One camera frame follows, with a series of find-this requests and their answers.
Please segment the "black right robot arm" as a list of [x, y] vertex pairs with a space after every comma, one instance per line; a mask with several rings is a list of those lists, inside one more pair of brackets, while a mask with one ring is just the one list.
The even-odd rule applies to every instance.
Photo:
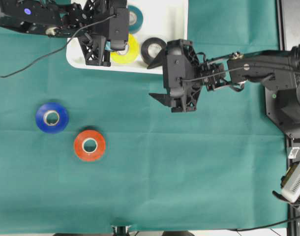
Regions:
[[173, 113], [195, 111], [203, 88], [240, 92], [246, 82], [259, 83], [267, 92], [269, 119], [288, 138], [300, 139], [300, 45], [208, 59], [191, 41], [179, 39], [169, 41], [148, 67], [162, 67], [166, 93], [152, 97]]

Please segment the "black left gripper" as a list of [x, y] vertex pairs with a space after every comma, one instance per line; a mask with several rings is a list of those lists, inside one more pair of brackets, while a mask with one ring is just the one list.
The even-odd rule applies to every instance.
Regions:
[[110, 66], [110, 53], [123, 51], [129, 37], [129, 9], [125, 0], [88, 0], [84, 12], [89, 15], [87, 32], [78, 37], [85, 64]]

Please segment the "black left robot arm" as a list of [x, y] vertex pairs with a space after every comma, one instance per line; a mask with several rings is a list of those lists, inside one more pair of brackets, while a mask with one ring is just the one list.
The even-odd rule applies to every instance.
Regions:
[[86, 65], [111, 65], [110, 52], [125, 49], [129, 9], [125, 0], [0, 0], [0, 27], [48, 37], [76, 37]]

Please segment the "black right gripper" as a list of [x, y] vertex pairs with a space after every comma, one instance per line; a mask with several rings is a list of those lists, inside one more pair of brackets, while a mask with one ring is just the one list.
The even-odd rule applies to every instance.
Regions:
[[147, 69], [160, 66], [163, 68], [163, 86], [167, 94], [149, 95], [162, 105], [170, 107], [173, 113], [195, 111], [202, 84], [194, 79], [201, 77], [202, 68], [192, 42], [183, 39], [169, 41]]

